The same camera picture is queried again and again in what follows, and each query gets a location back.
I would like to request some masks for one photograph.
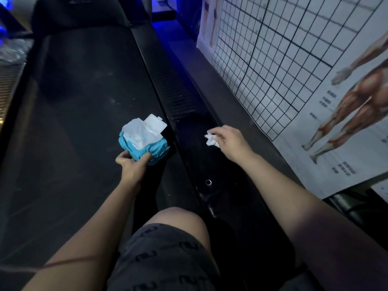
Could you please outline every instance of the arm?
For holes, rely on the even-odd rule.
[[[374,240],[255,154],[239,130],[223,126],[209,132],[253,180],[325,290],[386,290],[388,254]]]
[[[371,44],[359,58],[353,63],[337,72],[337,75],[331,80],[332,85],[339,84],[346,80],[352,72],[359,66],[375,59],[388,48],[388,31],[383,34],[378,40]]]
[[[140,190],[151,155],[138,162],[121,153],[121,181],[92,218],[63,245],[31,279],[23,291],[95,291],[106,281],[110,262],[128,219],[131,204]]]

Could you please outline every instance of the crumpled white tissue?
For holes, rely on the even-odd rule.
[[[149,144],[160,141],[163,136],[161,132],[167,127],[162,118],[150,114],[145,121],[135,118],[123,126],[124,138],[130,141],[133,146],[141,150]]]
[[[214,137],[215,137],[215,135],[206,134],[206,135],[205,135],[205,138],[208,139],[208,140],[206,141],[206,145],[207,145],[207,146],[217,146],[217,147],[219,148],[220,145],[217,143],[216,140],[214,140]]]

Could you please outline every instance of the human muscle illustration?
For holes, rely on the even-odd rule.
[[[210,0],[205,0],[205,10],[204,10],[204,17],[203,17],[203,29],[202,29],[202,36],[205,36],[206,33],[206,23],[208,21],[208,16],[209,16],[209,3]],[[210,47],[213,47],[213,35],[214,35],[214,29],[216,27],[216,20],[218,18],[217,16],[217,5],[218,5],[218,0],[216,0],[216,4],[214,6],[214,22],[213,22],[213,28],[211,30],[211,37],[210,37]]]
[[[376,58],[387,48],[388,31],[367,48],[349,67],[338,71],[331,81],[332,85],[340,84],[346,80],[357,67]],[[310,155],[315,164],[318,156],[342,146],[351,136],[381,121],[388,114],[388,59],[371,70],[347,91],[332,115],[319,126],[311,140],[302,145],[304,150],[308,151],[316,141],[326,136],[333,127],[358,108],[357,113],[337,135]]]

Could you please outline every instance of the logo on treadmill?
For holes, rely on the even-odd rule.
[[[69,2],[69,4],[73,4],[73,5],[76,5],[76,4],[86,4],[86,3],[90,3],[91,0],[71,0]]]

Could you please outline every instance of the plastic wrap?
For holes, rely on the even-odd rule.
[[[0,66],[18,64],[26,60],[32,47],[32,39],[7,39],[1,41]]]

